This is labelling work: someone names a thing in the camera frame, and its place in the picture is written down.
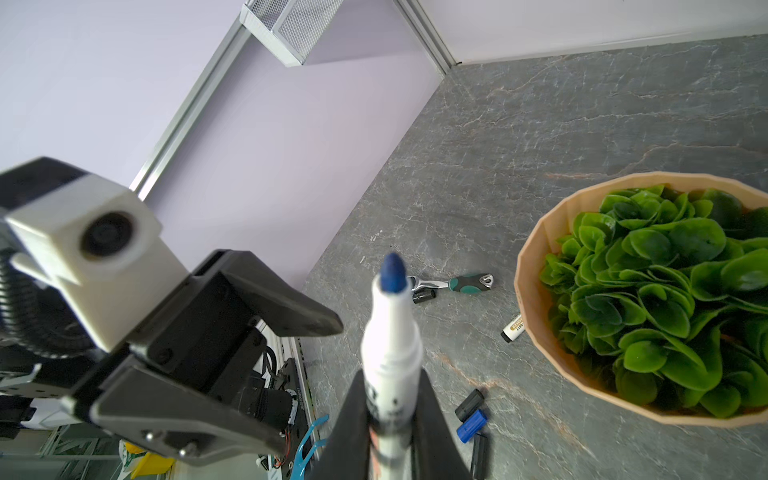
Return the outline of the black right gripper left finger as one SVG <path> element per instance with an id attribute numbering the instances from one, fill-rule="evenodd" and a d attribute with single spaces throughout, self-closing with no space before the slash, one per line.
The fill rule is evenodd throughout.
<path id="1" fill-rule="evenodd" d="M 362 480 L 369 473 L 369 411 L 364 374 L 358 370 L 334 428 L 308 479 Z"/>

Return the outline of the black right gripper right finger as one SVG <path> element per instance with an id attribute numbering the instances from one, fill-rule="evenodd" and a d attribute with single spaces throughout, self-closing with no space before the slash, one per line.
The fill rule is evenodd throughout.
<path id="1" fill-rule="evenodd" d="M 419 480 L 470 479 L 451 436 L 430 378 L 421 369 L 412 421 L 411 476 Z"/>

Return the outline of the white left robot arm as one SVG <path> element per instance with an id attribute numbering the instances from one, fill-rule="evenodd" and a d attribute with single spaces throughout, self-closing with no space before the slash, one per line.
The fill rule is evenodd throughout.
<path id="1" fill-rule="evenodd" d="M 153 453 L 206 465 L 281 455 L 279 427 L 235 397 L 279 337 L 343 325 L 248 251 L 189 270 L 131 190 L 40 157 L 1 175 L 1 325 L 56 360 L 101 351 L 62 397 L 67 413 Z"/>

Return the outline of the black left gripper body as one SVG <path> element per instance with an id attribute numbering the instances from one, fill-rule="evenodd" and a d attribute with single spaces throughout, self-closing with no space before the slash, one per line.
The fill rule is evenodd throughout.
<path id="1" fill-rule="evenodd" d="M 258 317 L 252 318 L 237 335 L 209 329 L 209 321 L 224 295 L 224 279 L 211 270 L 208 257 L 78 383 L 78 418 L 99 427 L 90 420 L 89 407 L 108 381 L 133 366 L 241 412 L 235 403 L 236 396 L 263 354 L 266 340 L 256 328 Z"/>

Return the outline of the blue pen cap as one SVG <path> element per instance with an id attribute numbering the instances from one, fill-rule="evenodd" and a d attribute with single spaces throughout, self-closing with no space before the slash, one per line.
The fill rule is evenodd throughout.
<path id="1" fill-rule="evenodd" d="M 488 418 L 484 411 L 482 409 L 476 410 L 457 428 L 456 433 L 458 439 L 463 444 L 468 443 L 487 425 L 487 423 Z"/>

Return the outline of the white whiteboard marker blue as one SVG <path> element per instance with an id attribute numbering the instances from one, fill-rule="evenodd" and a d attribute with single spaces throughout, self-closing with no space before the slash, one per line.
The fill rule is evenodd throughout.
<path id="1" fill-rule="evenodd" d="M 372 479 L 406 476 L 424 353 L 412 307 L 412 282 L 403 259 L 392 252 L 372 282 L 361 342 Z"/>

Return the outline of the white whiteboard marker black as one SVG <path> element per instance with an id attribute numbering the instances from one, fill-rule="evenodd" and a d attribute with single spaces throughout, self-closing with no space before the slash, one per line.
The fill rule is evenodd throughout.
<path id="1" fill-rule="evenodd" d="M 517 315 L 501 331 L 502 338 L 511 343 L 518 339 L 525 332 L 525 325 L 521 315 Z"/>

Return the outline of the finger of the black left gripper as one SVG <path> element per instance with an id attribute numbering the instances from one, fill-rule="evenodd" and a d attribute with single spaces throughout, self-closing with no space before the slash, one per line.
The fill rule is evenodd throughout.
<path id="1" fill-rule="evenodd" d="M 209 321 L 211 331 L 237 335 L 258 317 L 279 337 L 326 337 L 343 332 L 339 315 L 287 284 L 250 251 L 218 249 L 211 270 L 223 277 L 225 295 Z"/>
<path id="2" fill-rule="evenodd" d="M 125 440 L 194 466 L 285 451 L 274 428 L 142 367 L 129 367 L 108 381 L 89 407 L 89 418 Z"/>

